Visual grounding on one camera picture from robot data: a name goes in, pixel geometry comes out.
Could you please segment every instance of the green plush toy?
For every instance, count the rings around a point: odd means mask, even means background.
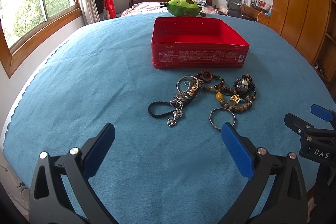
[[[168,12],[177,17],[196,17],[198,14],[202,17],[206,16],[206,14],[201,12],[202,7],[199,7],[197,3],[192,0],[171,0],[168,2],[162,2],[160,5],[163,5],[161,8],[167,7]]]

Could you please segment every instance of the wooden desk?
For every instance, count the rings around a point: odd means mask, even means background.
[[[268,26],[269,16],[265,15],[264,13],[260,13],[260,11],[254,9],[252,7],[248,7],[245,4],[243,4],[242,10],[243,10],[243,15],[248,15],[250,17],[258,19],[258,23],[261,23],[261,24],[264,24],[264,25]]]

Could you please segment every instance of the window frame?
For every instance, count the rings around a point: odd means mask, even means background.
[[[46,7],[43,1],[42,13],[45,14]],[[82,15],[79,1],[74,0],[75,5],[48,17],[47,21],[41,22],[29,32],[24,34],[10,49],[8,48],[0,19],[0,61],[9,78],[19,68],[22,62],[48,37],[61,29],[66,24]]]

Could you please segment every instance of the blue gripper pad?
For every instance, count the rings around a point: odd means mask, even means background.
[[[228,123],[222,126],[222,139],[229,150],[231,157],[236,163],[240,174],[247,177],[249,180],[254,175],[253,158],[250,152],[246,149],[244,144],[240,141],[236,130],[228,125]]]
[[[96,175],[108,150],[110,149],[116,136],[115,128],[112,124],[107,124],[95,138],[92,138],[94,145],[83,161],[83,177],[88,179]]]
[[[331,112],[321,106],[313,104],[310,108],[310,111],[312,114],[325,120],[326,122],[332,122],[332,120],[334,119]]]

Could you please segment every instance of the red box on desk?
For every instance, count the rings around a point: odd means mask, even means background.
[[[151,47],[156,69],[241,68],[250,45],[217,18],[158,17]]]

